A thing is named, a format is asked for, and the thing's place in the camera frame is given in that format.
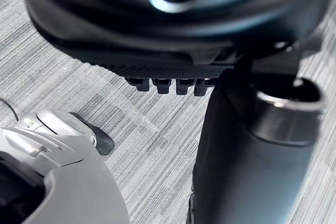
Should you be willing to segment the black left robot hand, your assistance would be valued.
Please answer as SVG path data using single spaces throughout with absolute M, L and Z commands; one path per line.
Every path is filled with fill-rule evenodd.
M 148 91 L 208 102 L 188 223 L 285 223 L 326 99 L 298 76 L 330 0 L 24 0 L 54 47 Z

